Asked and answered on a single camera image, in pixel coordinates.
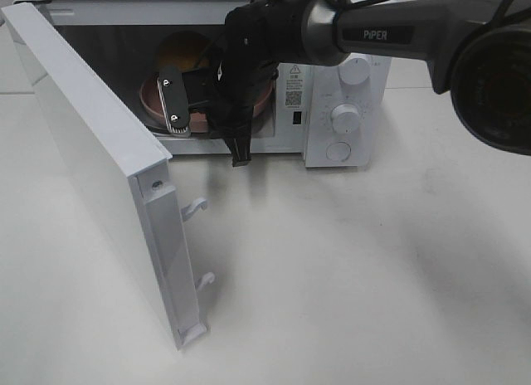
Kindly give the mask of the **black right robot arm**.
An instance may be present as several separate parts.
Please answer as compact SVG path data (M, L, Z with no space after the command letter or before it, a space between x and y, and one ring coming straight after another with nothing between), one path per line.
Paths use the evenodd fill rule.
M253 106L282 63L336 66L351 53L424 61L465 128L530 152L530 0L256 0L225 17L211 124L234 166L251 161Z

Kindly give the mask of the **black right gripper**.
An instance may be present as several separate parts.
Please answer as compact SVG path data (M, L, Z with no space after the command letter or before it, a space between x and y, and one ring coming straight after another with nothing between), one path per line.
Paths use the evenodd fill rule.
M212 71L208 123L231 153L234 168L251 161L251 121L260 95L277 73L278 61L258 52L227 48Z

